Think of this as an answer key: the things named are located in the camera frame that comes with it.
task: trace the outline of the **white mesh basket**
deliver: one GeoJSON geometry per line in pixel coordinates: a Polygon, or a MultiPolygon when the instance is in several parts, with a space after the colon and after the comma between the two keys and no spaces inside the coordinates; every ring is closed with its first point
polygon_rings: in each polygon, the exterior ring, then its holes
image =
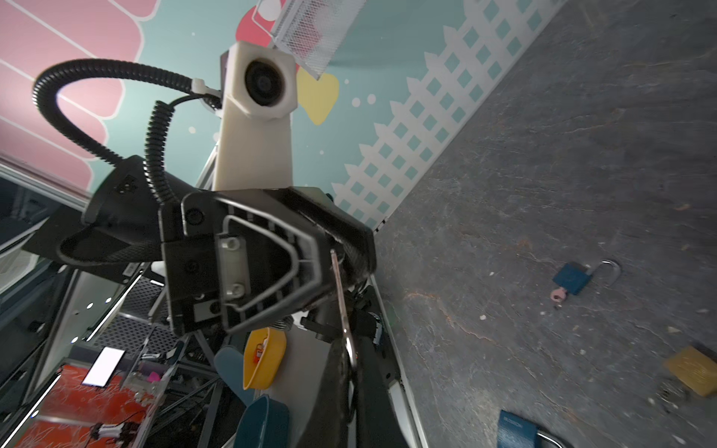
{"type": "Polygon", "coordinates": [[[287,0],[271,30],[252,19],[278,49],[290,53],[314,78],[326,70],[366,0],[287,0]]]}

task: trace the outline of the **white circle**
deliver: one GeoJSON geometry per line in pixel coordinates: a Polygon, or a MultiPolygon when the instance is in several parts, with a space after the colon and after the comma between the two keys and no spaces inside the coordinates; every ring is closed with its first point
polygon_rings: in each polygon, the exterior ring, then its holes
{"type": "Polygon", "coordinates": [[[264,0],[259,5],[259,15],[269,22],[278,19],[280,13],[281,2],[279,0],[264,0]]]}

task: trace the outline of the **padlock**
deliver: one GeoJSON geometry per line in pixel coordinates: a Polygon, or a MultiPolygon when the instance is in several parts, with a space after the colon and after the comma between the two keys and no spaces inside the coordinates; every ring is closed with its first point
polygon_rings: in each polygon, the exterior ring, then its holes
{"type": "Polygon", "coordinates": [[[557,437],[544,432],[528,420],[507,411],[498,418],[498,448],[539,448],[544,439],[558,448],[566,448],[557,437]]]}
{"type": "Polygon", "coordinates": [[[580,291],[588,284],[592,275],[604,264],[610,264],[613,268],[612,276],[608,282],[608,286],[612,285],[620,276],[622,270],[620,265],[611,259],[604,259],[590,268],[586,268],[577,263],[568,263],[563,266],[553,281],[560,287],[551,293],[551,298],[556,302],[565,300],[566,294],[578,295],[580,291]]]}

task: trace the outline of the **gray floor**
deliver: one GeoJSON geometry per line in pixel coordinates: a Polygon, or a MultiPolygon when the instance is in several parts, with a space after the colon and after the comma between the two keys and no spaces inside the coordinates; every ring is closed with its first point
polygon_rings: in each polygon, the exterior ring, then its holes
{"type": "Polygon", "coordinates": [[[717,2],[571,0],[377,234],[433,447],[500,409],[582,447],[715,447],[717,398],[654,404],[717,350],[717,2]],[[565,262],[619,260],[564,306],[565,262]]]}

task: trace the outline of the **yellow container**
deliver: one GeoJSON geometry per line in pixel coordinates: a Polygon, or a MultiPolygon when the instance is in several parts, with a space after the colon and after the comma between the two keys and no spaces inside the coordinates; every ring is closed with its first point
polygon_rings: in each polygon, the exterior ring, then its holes
{"type": "Polygon", "coordinates": [[[274,382],[274,376],[286,351],[286,333],[274,328],[262,328],[249,334],[247,346],[244,347],[244,390],[268,389],[274,382]],[[267,340],[264,352],[255,363],[257,347],[267,340]]]}

